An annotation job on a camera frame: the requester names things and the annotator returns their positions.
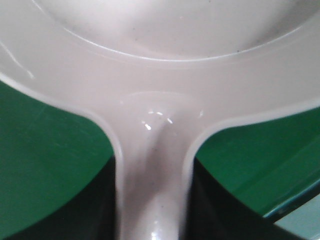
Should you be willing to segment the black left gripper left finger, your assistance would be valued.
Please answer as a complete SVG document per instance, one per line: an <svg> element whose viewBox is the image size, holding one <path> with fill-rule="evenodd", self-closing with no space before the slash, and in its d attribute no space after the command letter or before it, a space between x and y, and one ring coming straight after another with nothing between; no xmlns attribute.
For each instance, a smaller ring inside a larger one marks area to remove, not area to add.
<svg viewBox="0 0 320 240"><path fill-rule="evenodd" d="M0 168L0 237L3 240L113 240L115 159L96 175L41 164Z"/></svg>

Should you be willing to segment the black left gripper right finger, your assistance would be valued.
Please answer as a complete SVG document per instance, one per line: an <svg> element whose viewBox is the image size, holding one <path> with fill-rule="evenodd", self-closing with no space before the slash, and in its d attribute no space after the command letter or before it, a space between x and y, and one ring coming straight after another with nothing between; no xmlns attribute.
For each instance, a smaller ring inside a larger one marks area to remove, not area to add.
<svg viewBox="0 0 320 240"><path fill-rule="evenodd" d="M298 240L228 192L201 164L193 162L189 192L188 240Z"/></svg>

